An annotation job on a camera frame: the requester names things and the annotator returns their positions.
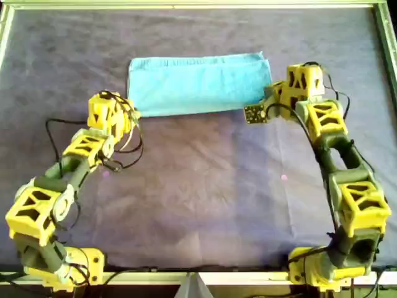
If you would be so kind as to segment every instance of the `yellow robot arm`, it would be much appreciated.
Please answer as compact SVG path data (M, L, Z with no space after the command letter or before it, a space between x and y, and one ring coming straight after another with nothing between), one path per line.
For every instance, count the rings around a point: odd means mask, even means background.
M110 159L125 133L130 134L129 142L141 116L119 93L101 91L88 106L89 129L76 132L59 163L17 191L6 214L24 271L41 277L43 285L54 291L102 282L104 254L95 248L64 247L55 232L85 179Z
M305 129L320 165L336 231L326 247L302 247L290 253L290 280L320 291L340 291L350 278L370 272L391 210L371 166L349 138L341 104L323 98L322 67L292 65L287 78L269 86L267 98L246 106L244 113L249 124L281 115L299 120ZM331 149L339 152L345 169L335 165Z

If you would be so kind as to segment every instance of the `blue towel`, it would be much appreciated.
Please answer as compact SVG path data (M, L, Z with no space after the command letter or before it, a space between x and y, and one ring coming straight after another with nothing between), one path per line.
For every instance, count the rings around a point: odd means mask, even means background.
M203 58L136 58L128 98L143 117L242 109L271 83L262 53Z

